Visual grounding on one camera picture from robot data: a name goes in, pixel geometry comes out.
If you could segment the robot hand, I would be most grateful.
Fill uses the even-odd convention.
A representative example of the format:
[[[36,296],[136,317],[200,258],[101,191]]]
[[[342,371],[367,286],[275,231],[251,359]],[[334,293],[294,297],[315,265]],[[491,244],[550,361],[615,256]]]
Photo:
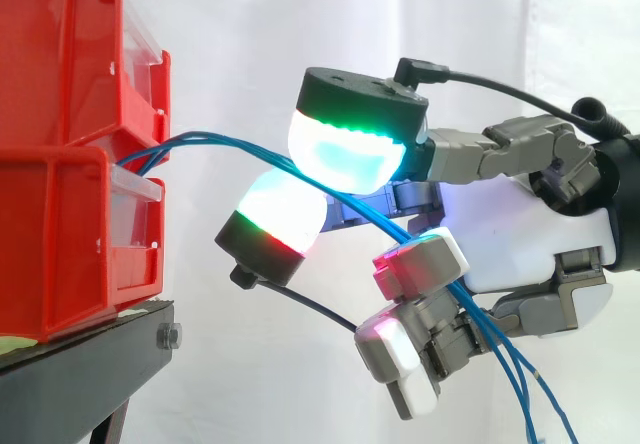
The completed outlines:
[[[410,420],[492,351],[527,406],[509,339],[577,330],[611,296],[623,251],[603,148],[623,134],[596,99],[564,111],[430,62],[403,59],[390,79],[311,67],[288,136],[296,173],[261,175],[215,241],[239,287],[284,291],[320,233],[362,220],[339,193],[384,227],[409,216],[373,261],[387,307],[353,329],[372,377]]]

